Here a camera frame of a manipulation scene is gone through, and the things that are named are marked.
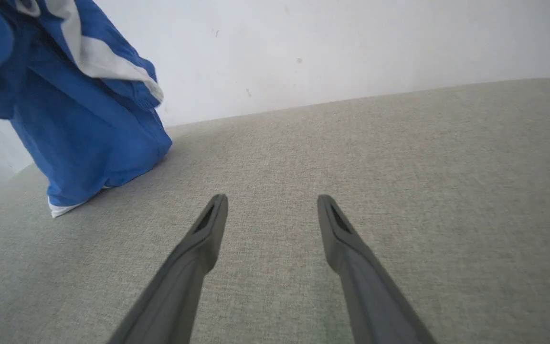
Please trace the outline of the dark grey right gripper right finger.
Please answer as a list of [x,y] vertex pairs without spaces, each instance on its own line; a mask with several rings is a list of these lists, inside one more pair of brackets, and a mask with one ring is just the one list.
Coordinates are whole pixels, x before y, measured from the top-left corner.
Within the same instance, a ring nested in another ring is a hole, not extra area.
[[357,344],[434,344],[434,336],[334,198],[317,199],[327,262],[338,274]]

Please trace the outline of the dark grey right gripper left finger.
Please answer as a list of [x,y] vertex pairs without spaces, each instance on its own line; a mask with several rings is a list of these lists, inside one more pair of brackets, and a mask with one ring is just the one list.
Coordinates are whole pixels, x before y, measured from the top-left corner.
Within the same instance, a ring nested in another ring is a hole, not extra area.
[[215,194],[109,339],[110,344],[190,342],[204,278],[220,255],[228,198]]

